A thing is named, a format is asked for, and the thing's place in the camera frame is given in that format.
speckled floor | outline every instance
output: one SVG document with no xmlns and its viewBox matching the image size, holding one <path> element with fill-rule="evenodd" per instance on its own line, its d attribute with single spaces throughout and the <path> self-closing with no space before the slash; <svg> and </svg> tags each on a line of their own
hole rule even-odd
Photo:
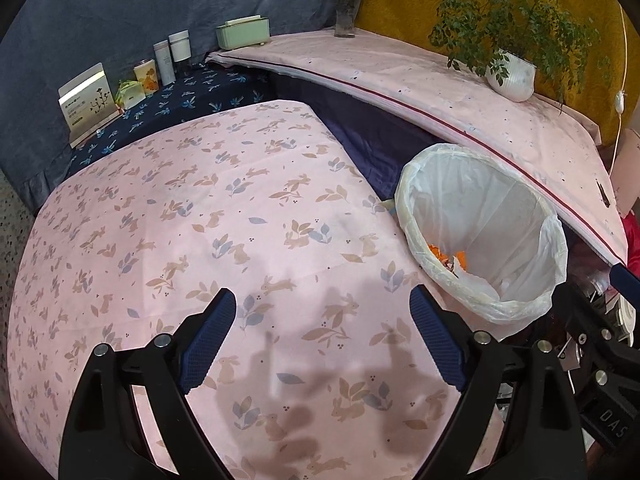
<svg viewBox="0 0 640 480">
<path fill-rule="evenodd" d="M 33 216 L 0 171 L 0 406 L 14 421 L 6 371 L 9 309 L 22 252 L 33 226 Z"/>
</svg>

screw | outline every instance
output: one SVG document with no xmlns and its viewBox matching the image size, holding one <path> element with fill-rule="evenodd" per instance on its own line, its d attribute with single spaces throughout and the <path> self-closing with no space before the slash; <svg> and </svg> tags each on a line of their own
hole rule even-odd
<svg viewBox="0 0 640 480">
<path fill-rule="evenodd" d="M 538 341 L 538 350 L 540 350 L 541 352 L 548 354 L 553 349 L 554 348 L 549 341 L 545 341 L 544 339 Z"/>
<path fill-rule="evenodd" d="M 474 339 L 476 343 L 480 343 L 481 345 L 487 345 L 491 342 L 491 336 L 482 330 L 474 334 Z"/>
<path fill-rule="evenodd" d="M 604 386 L 605 384 L 607 384 L 607 373 L 603 370 L 598 370 L 596 372 L 596 382 L 600 386 Z"/>
<path fill-rule="evenodd" d="M 97 347 L 94 348 L 94 355 L 98 357 L 102 357 L 109 351 L 110 346 L 107 343 L 100 343 Z"/>
<path fill-rule="evenodd" d="M 154 339 L 154 345 L 158 348 L 164 348 L 171 342 L 171 336 L 168 334 L 160 334 Z"/>
</svg>

yellow curtain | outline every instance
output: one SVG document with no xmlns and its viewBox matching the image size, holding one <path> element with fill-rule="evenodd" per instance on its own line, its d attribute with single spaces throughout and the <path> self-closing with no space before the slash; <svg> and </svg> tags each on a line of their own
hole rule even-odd
<svg viewBox="0 0 640 480">
<path fill-rule="evenodd" d="M 437 21 L 436 8 L 440 0 L 362 0 L 357 25 L 383 36 L 446 54 L 434 48 L 429 34 Z M 615 94 L 620 90 L 625 67 L 624 34 L 617 0 L 561 0 L 561 4 L 578 19 L 591 18 L 600 31 L 600 42 L 589 54 L 585 88 L 581 94 L 567 96 L 567 105 L 578 110 L 600 127 L 604 144 L 612 144 L 618 132 L 618 115 L 614 108 Z M 640 37 L 625 16 L 628 38 L 628 69 L 626 74 L 625 121 L 631 117 L 640 95 Z M 598 60 L 609 56 L 610 82 L 605 82 Z M 553 97 L 543 86 L 536 91 Z"/>
</svg>

white bottle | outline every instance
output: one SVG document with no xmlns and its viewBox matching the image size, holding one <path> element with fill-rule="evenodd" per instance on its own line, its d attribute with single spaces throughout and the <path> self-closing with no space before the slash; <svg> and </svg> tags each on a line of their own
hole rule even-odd
<svg viewBox="0 0 640 480">
<path fill-rule="evenodd" d="M 175 81 L 174 64 L 171 60 L 171 49 L 169 41 L 164 40 L 154 45 L 156 61 L 158 62 L 158 72 L 162 78 L 162 86 L 170 85 Z"/>
<path fill-rule="evenodd" d="M 183 78 L 191 72 L 189 58 L 191 57 L 191 44 L 189 43 L 189 31 L 183 30 L 169 36 L 171 53 L 174 56 L 175 71 L 178 77 Z"/>
</svg>

plastic trash bag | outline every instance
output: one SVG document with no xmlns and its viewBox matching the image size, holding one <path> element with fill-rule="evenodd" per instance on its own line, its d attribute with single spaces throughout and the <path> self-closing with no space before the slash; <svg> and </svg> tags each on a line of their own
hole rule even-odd
<svg viewBox="0 0 640 480">
<path fill-rule="evenodd" d="M 427 148 L 402 170 L 396 211 L 424 271 L 488 322 L 472 323 L 475 330 L 499 339 L 519 332 L 548 312 L 556 285 L 566 280 L 568 250 L 558 216 L 492 158 L 453 144 Z M 428 244 L 444 254 L 465 251 L 466 272 L 455 261 L 453 270 L 445 267 Z"/>
</svg>

